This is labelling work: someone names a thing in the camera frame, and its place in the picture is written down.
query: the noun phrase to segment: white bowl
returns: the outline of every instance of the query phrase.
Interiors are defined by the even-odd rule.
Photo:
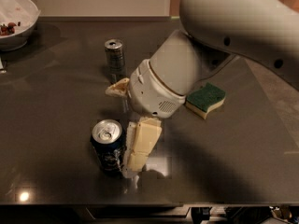
[[[27,43],[28,37],[35,29],[35,25],[38,19],[38,8],[31,0],[16,0],[29,14],[35,14],[32,16],[30,25],[28,25],[22,31],[16,31],[12,35],[0,35],[0,50],[9,51],[21,48]]]

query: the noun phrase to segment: gray table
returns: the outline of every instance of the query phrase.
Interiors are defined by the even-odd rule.
[[[179,26],[178,20],[39,22],[25,47],[1,53],[8,71],[0,76],[0,204],[22,203],[24,192],[27,204],[298,204],[295,135],[252,74],[259,68],[243,59],[209,80],[227,98],[207,120],[183,106],[164,121],[144,172],[120,179],[100,171],[93,126],[137,118],[104,95],[104,42],[123,40],[131,74]]]

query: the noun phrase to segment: silver can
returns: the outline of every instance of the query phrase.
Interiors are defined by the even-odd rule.
[[[119,39],[111,39],[105,43],[107,64],[112,84],[126,77],[123,43]]]
[[[108,174],[121,172],[124,142],[124,131],[116,120],[105,119],[94,126],[92,144],[104,172]]]

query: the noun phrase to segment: can lid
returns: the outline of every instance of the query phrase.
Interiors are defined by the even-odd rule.
[[[111,144],[121,136],[121,125],[113,119],[105,119],[93,128],[93,139],[100,144]]]
[[[111,39],[105,42],[105,48],[107,49],[119,49],[122,47],[122,41],[119,39]]]

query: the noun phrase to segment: yellow sponge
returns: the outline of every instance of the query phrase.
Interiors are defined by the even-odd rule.
[[[189,94],[185,105],[191,111],[206,119],[207,114],[223,105],[224,100],[225,91],[207,83],[205,87]]]

